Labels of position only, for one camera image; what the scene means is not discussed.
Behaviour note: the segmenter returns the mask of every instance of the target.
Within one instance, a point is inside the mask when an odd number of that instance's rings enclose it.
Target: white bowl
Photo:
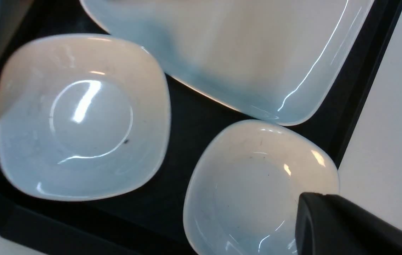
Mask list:
[[[294,254],[302,192],[338,194],[329,156],[282,126],[235,123],[210,143],[193,172],[185,234],[200,255]]]
[[[100,34],[38,39],[0,78],[0,166],[33,197],[81,201],[141,187],[159,169],[170,98],[157,61]]]

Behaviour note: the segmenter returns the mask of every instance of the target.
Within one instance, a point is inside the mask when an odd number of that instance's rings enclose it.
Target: black object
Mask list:
[[[298,201],[299,255],[402,255],[402,231],[338,195],[303,193]]]
[[[311,119],[290,127],[338,166],[402,9],[376,0],[335,83]],[[53,34],[104,33],[77,0],[36,0],[0,61],[21,45]],[[0,171],[0,235],[48,254],[194,254],[182,225],[192,171],[209,142],[228,125],[250,118],[167,77],[171,133],[165,160],[143,187],[94,202],[29,197]]]

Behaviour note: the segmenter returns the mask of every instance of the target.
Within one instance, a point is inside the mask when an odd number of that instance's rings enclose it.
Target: glossy surface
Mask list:
[[[302,192],[338,194],[329,156],[282,126],[235,123],[210,143],[193,172],[185,234],[200,255],[296,254]]]
[[[19,190],[93,200],[145,184],[170,131],[166,79],[142,47],[99,34],[15,52],[0,78],[0,166]]]
[[[324,100],[373,0],[81,0],[199,93],[281,125]]]

